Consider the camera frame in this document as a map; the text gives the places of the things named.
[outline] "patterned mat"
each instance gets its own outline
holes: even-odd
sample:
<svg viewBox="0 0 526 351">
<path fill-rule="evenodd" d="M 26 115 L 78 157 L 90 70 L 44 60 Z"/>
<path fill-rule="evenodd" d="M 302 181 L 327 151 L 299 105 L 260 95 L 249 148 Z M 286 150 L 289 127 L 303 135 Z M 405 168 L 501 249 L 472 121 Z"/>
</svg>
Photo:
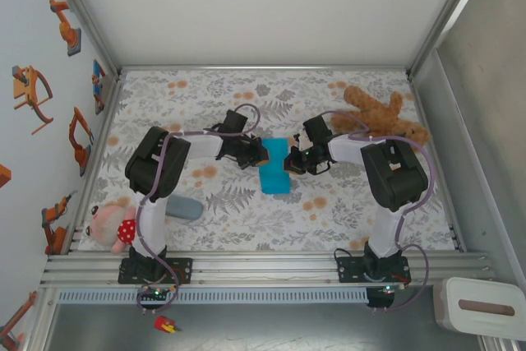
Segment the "patterned mat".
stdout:
<svg viewBox="0 0 526 351">
<path fill-rule="evenodd" d="M 171 131 L 211 127 L 223 121 L 227 109 L 248 102 L 261 110 L 257 136 L 287 137 L 292 142 L 292 135 L 308 118 L 327 109 L 350 108 L 343 100 L 347 84 L 358 85 L 383 103 L 397 90 L 404 95 L 400 117 L 418 121 L 403 71 L 128 72 L 91 205 L 132 197 L 124 168 L 152 125 Z M 240 111 L 249 117 L 250 125 L 251 110 Z M 205 213 L 194 222 L 167 217 L 168 249 L 329 251 L 363 247 L 376 209 L 363 167 L 335 164 L 319 176 L 291 178 L 290 194 L 271 196 L 261 192 L 257 169 L 243 171 L 227 159 L 189 161 L 175 192 L 201 201 Z M 85 221 L 90 222 L 89 215 Z M 423 208 L 408 216 L 402 239 L 426 249 L 454 248 L 438 187 Z M 83 235 L 79 249 L 104 247 Z"/>
</svg>

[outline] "pink stuffed toy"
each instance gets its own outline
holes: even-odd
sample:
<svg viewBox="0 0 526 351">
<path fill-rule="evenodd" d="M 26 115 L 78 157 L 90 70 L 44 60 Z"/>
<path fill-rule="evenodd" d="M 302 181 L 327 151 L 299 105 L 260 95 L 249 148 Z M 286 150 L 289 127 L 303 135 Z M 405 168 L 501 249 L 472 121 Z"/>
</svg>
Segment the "pink stuffed toy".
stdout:
<svg viewBox="0 0 526 351">
<path fill-rule="evenodd" d="M 112 248 L 113 254 L 120 254 L 135 238 L 135 207 L 108 205 L 91 209 L 93 219 L 85 232 L 96 242 Z"/>
</svg>

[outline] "blue sponge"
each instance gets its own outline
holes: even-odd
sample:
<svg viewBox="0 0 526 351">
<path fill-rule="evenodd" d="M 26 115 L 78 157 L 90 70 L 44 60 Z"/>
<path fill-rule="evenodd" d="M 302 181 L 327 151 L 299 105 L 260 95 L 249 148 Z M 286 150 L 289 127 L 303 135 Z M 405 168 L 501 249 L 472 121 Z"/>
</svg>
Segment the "blue sponge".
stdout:
<svg viewBox="0 0 526 351">
<path fill-rule="evenodd" d="M 262 144 L 269 151 L 270 161 L 260 166 L 261 190 L 270 195 L 290 193 L 290 177 L 283 170 L 288 155 L 287 139 L 263 139 Z"/>
</svg>

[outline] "brown teddy bear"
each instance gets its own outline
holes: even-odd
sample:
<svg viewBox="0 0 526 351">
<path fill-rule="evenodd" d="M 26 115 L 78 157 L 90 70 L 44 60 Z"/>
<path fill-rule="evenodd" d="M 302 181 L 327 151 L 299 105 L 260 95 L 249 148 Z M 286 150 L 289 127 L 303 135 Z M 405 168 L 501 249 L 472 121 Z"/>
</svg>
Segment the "brown teddy bear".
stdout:
<svg viewBox="0 0 526 351">
<path fill-rule="evenodd" d="M 404 136 L 420 145 L 426 144 L 431 138 L 422 125 L 398 118 L 403 100 L 399 92 L 391 94 L 386 106 L 357 86 L 349 85 L 345 88 L 344 99 L 361 111 L 343 111 L 362 120 L 369 127 L 371 136 Z M 359 131 L 362 128 L 360 124 L 341 114 L 333 115 L 330 123 L 338 133 Z"/>
</svg>

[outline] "teddy bear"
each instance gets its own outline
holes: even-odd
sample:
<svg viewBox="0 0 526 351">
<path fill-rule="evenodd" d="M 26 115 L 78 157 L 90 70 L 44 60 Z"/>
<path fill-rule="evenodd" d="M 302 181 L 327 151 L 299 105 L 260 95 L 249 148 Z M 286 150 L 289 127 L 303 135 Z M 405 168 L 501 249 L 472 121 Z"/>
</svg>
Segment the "teddy bear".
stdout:
<svg viewBox="0 0 526 351">
<path fill-rule="evenodd" d="M 419 145 L 426 144 L 431 135 L 429 131 L 415 122 L 399 118 L 403 97 L 399 92 L 393 92 L 388 105 L 365 93 L 355 85 L 345 88 L 344 99 L 360 111 L 342 110 L 363 121 L 370 129 L 371 136 L 404 136 L 416 141 Z M 359 131 L 362 126 L 342 114 L 334 114 L 330 120 L 338 133 Z"/>
<path fill-rule="evenodd" d="M 85 233 L 96 242 L 112 248 L 113 254 L 120 254 L 126 245 L 131 245 L 135 238 L 136 209 L 109 204 L 91 209 L 93 219 Z"/>
</svg>

